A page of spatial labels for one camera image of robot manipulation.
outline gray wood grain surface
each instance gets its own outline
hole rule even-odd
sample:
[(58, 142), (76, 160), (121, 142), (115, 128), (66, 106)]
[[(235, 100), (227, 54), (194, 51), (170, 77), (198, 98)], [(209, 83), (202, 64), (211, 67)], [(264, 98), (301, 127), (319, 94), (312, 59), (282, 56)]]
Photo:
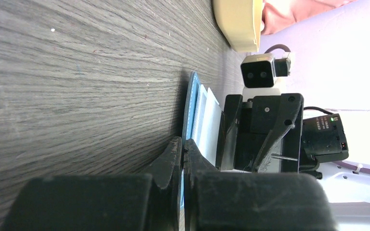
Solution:
[(136, 172), (182, 130), (191, 71), (243, 87), (211, 0), (0, 0), (0, 225), (32, 177)]

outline camera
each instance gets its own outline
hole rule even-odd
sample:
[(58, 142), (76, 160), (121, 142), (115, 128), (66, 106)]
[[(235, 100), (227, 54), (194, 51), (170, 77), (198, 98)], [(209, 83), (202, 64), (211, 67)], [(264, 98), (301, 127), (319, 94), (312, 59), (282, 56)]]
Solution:
[(272, 53), (247, 56), (240, 69), (246, 88), (271, 88), (277, 77), (290, 74), (292, 53), (286, 52), (281, 59), (275, 59)]

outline black cable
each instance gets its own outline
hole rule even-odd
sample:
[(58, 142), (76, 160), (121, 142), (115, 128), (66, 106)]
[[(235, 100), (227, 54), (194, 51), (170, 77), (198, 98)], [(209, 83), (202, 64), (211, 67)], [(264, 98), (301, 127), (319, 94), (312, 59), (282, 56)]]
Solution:
[(322, 108), (319, 108), (319, 107), (304, 107), (303, 110), (316, 110), (316, 111), (322, 112), (322, 113), (327, 114), (327, 115), (334, 114), (332, 112), (329, 112), (329, 111), (327, 111), (325, 109), (322, 109)]
[(276, 44), (276, 45), (270, 47), (269, 49), (267, 49), (264, 53), (265, 54), (266, 53), (270, 53), (270, 52), (272, 52), (272, 51), (274, 51), (276, 49), (282, 49), (282, 50), (284, 50), (284, 52), (291, 52), (291, 50), (290, 50), (290, 48), (288, 46), (286, 46), (284, 44)]

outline red fabric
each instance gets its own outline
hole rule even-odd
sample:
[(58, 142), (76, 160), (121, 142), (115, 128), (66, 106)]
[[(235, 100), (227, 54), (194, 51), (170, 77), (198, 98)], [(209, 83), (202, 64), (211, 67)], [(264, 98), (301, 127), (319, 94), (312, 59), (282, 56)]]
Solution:
[(264, 0), (262, 35), (279, 32), (297, 22), (356, 0)]

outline wire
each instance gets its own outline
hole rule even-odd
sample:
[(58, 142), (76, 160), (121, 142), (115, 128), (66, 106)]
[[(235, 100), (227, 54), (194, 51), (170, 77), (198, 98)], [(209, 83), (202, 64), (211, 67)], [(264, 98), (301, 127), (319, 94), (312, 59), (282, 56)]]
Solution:
[(303, 110), (316, 110), (316, 111), (322, 112), (322, 113), (327, 114), (327, 115), (334, 114), (332, 112), (329, 112), (329, 111), (327, 111), (325, 109), (322, 109), (322, 108), (319, 108), (319, 107), (304, 107)]
[(290, 48), (288, 46), (286, 46), (284, 44), (276, 44), (276, 45), (270, 47), (269, 49), (267, 49), (264, 53), (265, 54), (266, 53), (270, 53), (270, 52), (272, 52), (272, 51), (274, 51), (276, 49), (282, 49), (282, 50), (284, 50), (284, 52), (291, 52), (291, 50), (290, 50)]

